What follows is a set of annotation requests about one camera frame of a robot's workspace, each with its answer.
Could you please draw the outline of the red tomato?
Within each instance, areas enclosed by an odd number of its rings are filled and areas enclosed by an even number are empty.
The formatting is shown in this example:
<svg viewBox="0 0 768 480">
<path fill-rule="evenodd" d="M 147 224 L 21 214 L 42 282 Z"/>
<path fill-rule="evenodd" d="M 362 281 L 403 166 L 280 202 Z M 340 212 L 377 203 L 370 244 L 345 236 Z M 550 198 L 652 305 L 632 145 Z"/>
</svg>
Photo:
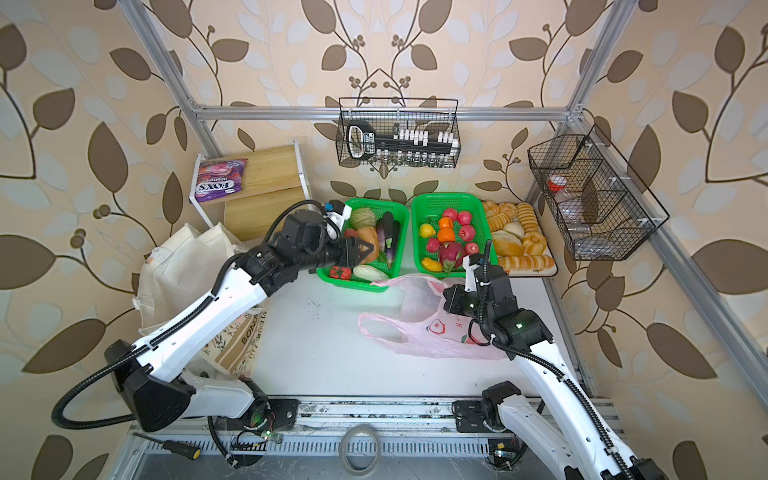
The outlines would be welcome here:
<svg viewBox="0 0 768 480">
<path fill-rule="evenodd" d="M 352 279 L 352 269 L 349 267 L 333 266 L 329 269 L 328 276 L 332 279 L 348 281 Z"/>
</svg>

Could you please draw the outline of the green cabbage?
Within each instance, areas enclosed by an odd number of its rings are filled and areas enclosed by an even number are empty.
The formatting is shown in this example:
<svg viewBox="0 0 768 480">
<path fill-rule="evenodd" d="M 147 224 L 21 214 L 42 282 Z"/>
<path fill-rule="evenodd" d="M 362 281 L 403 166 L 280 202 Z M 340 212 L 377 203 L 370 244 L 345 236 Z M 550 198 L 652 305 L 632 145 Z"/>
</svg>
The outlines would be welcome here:
<svg viewBox="0 0 768 480">
<path fill-rule="evenodd" d="M 349 219 L 350 226 L 355 230 L 374 228 L 376 222 L 376 214 L 367 207 L 355 208 Z"/>
</svg>

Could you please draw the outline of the pink plastic bag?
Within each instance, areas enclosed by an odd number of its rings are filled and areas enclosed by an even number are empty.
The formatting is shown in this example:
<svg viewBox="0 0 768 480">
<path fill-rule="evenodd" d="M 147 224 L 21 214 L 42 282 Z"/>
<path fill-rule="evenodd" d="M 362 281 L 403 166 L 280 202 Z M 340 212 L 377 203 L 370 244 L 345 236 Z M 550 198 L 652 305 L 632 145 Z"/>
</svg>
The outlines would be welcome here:
<svg viewBox="0 0 768 480">
<path fill-rule="evenodd" d="M 400 317 L 365 312 L 358 317 L 358 327 L 363 335 L 392 352 L 430 359 L 496 361 L 505 357 L 503 352 L 483 347 L 468 335 L 468 317 L 444 310 L 444 291 L 454 285 L 463 287 L 463 280 L 408 274 L 375 284 L 404 292 Z"/>
</svg>

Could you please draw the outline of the cream floral tote bag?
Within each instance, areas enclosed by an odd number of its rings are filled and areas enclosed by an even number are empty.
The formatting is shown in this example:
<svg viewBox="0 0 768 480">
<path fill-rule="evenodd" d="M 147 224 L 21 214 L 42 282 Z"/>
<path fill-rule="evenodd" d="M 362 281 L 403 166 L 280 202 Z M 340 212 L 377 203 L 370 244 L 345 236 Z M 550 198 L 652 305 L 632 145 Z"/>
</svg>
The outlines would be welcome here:
<svg viewBox="0 0 768 480">
<path fill-rule="evenodd" d="M 155 248 L 139 275 L 135 308 L 142 336 L 173 319 L 213 286 L 224 261 L 245 251 L 222 224 L 200 232 L 185 225 Z M 270 302 L 248 309 L 208 341 L 190 362 L 197 373 L 215 369 L 223 375 L 248 375 L 258 357 Z"/>
</svg>

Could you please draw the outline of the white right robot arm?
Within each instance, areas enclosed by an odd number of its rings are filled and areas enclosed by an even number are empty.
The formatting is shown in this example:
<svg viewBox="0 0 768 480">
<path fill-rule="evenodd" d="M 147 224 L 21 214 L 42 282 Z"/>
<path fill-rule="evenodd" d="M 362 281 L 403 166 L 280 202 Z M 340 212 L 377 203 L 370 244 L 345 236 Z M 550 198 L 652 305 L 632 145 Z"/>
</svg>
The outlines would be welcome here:
<svg viewBox="0 0 768 480">
<path fill-rule="evenodd" d="M 444 309 L 469 318 L 482 346 L 502 351 L 527 377 L 552 420 L 509 381 L 483 393 L 488 430 L 515 434 L 558 479 L 663 479 L 650 458 L 637 456 L 579 385 L 541 318 L 519 306 L 503 268 L 484 255 L 464 258 L 465 282 L 445 290 Z"/>
</svg>

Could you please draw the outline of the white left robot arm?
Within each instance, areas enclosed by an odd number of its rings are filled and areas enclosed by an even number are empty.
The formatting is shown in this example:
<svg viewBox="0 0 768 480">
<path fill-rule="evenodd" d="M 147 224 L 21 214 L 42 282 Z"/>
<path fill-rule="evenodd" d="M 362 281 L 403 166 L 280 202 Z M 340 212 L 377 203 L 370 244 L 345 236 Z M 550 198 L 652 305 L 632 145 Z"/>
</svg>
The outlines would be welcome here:
<svg viewBox="0 0 768 480">
<path fill-rule="evenodd" d="M 53 424 L 89 430 L 136 421 L 144 431 L 156 432 L 182 418 L 250 415 L 266 398 L 253 381 L 203 378 L 187 371 L 188 363 L 238 317 L 295 281 L 300 272 L 360 265 L 374 246 L 345 236 L 343 226 L 352 212 L 339 200 L 325 204 L 302 200 L 290 206 L 259 245 L 222 264 L 211 289 L 198 300 L 134 343 L 111 345 L 105 353 L 107 366 L 55 404 Z M 129 414 L 98 420 L 67 418 L 69 403 L 106 376 L 113 379 Z"/>
</svg>

